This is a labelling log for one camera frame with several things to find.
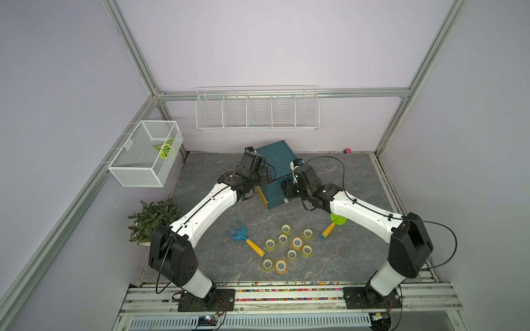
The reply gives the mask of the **teal drawer cabinet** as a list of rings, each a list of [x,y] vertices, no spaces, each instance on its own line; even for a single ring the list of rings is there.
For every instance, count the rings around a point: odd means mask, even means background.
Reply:
[[[269,167],[272,182],[258,187],[258,193],[268,210],[289,202],[282,191],[282,184],[293,178],[290,163],[298,156],[291,150],[285,140],[269,144],[256,149],[256,152],[265,157],[266,166]]]

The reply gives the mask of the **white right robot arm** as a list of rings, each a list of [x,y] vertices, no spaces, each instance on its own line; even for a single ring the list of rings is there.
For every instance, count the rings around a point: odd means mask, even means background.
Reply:
[[[349,195],[332,183],[323,184],[316,171],[301,159],[290,163],[293,178],[282,186],[287,198],[300,198],[311,209],[344,217],[370,230],[389,244],[387,261],[364,287],[367,300],[382,301],[406,279],[418,276],[433,252],[422,219],[414,214],[393,214]]]

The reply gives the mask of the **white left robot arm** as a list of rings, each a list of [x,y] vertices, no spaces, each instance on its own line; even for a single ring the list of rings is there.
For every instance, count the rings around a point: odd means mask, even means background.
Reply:
[[[238,166],[221,175],[210,192],[183,217],[153,230],[149,266],[198,299],[209,297],[215,286],[199,269],[194,248],[227,209],[243,200],[254,187],[271,182],[271,170],[266,165],[257,170]]]

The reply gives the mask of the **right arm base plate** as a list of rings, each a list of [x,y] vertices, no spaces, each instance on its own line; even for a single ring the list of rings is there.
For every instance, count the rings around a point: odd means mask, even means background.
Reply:
[[[387,296],[382,296],[371,288],[346,287],[342,289],[346,308],[349,310],[392,310],[402,307],[402,300],[394,289]]]

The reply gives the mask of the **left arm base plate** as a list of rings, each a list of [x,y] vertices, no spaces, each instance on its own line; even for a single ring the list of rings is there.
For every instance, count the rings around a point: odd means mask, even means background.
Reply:
[[[177,310],[180,313],[231,312],[235,305],[235,291],[226,288],[214,288],[204,298],[184,292]]]

